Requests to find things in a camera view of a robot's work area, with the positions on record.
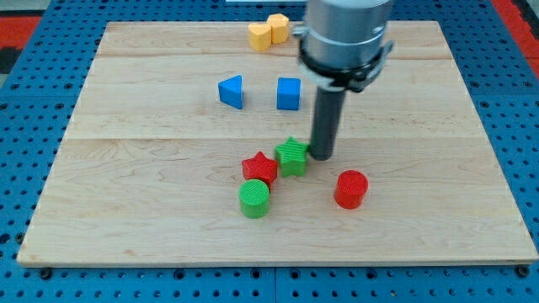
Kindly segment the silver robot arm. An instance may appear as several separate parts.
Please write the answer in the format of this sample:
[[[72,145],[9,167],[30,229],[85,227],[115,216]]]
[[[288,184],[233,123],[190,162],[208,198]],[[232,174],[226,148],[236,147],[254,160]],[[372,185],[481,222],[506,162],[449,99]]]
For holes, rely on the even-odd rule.
[[[362,92],[380,75],[391,41],[384,43],[392,0],[312,0],[298,39],[298,63],[317,85],[310,156],[328,160],[334,151],[348,91]]]

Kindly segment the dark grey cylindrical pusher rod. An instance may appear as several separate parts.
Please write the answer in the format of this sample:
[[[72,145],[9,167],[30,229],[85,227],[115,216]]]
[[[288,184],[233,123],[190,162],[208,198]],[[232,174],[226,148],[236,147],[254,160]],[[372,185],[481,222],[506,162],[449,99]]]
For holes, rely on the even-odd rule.
[[[317,161],[333,155],[344,98],[344,90],[317,88],[309,143],[310,156]]]

